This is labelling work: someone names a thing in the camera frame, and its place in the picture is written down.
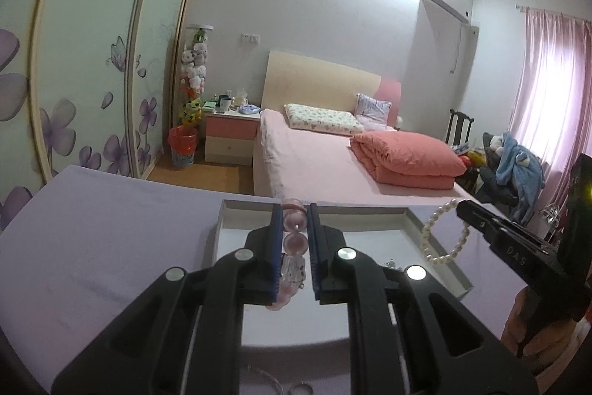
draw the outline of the white tray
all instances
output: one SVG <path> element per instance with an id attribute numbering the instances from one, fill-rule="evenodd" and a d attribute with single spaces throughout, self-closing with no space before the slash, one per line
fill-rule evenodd
<path id="1" fill-rule="evenodd" d="M 250 231 L 269 224 L 272 205 L 226 200 L 214 242 L 212 263 L 245 245 Z M 379 265 L 393 259 L 398 267 L 422 265 L 454 296 L 462 298 L 471 288 L 469 279 L 453 262 L 433 266 L 419 249 L 422 224 L 406 208 L 319 207 L 321 222 L 343 232 L 347 245 L 374 258 Z M 432 247 L 443 253 L 433 240 Z M 242 344 L 246 348 L 287 348 L 326 344 L 349 338 L 347 306 L 315 301 L 309 253 L 304 289 L 279 311 L 246 305 Z"/>

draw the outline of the beige headboard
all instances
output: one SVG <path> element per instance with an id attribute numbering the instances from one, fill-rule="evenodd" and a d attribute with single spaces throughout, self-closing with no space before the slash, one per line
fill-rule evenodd
<path id="1" fill-rule="evenodd" d="M 271 51 L 261 108 L 283 112 L 283 105 L 298 103 L 353 112 L 357 93 L 392 101 L 389 124 L 394 125 L 401 99 L 397 81 L 341 64 Z"/>

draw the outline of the wall socket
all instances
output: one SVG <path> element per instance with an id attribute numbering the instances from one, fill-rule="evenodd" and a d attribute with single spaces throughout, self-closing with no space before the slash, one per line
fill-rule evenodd
<path id="1" fill-rule="evenodd" d="M 242 33 L 240 39 L 243 42 L 250 42 L 251 44 L 259 44 L 261 42 L 261 36 L 259 34 Z"/>

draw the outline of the pink curtain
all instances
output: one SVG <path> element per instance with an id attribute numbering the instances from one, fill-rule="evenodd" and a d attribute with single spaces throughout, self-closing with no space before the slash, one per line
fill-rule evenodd
<path id="1" fill-rule="evenodd" d="M 529 9 L 526 57 L 510 132 L 541 158 L 546 186 L 537 203 L 562 208 L 569 170 L 590 153 L 592 23 Z"/>

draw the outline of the wooden floor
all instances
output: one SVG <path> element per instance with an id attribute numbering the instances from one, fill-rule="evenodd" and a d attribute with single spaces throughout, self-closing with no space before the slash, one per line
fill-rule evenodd
<path id="1" fill-rule="evenodd" d="M 198 148 L 194 164 L 186 168 L 173 166 L 171 153 L 165 151 L 148 179 L 187 188 L 242 195 L 253 194 L 253 168 L 251 166 L 207 163 L 204 161 L 203 147 Z"/>

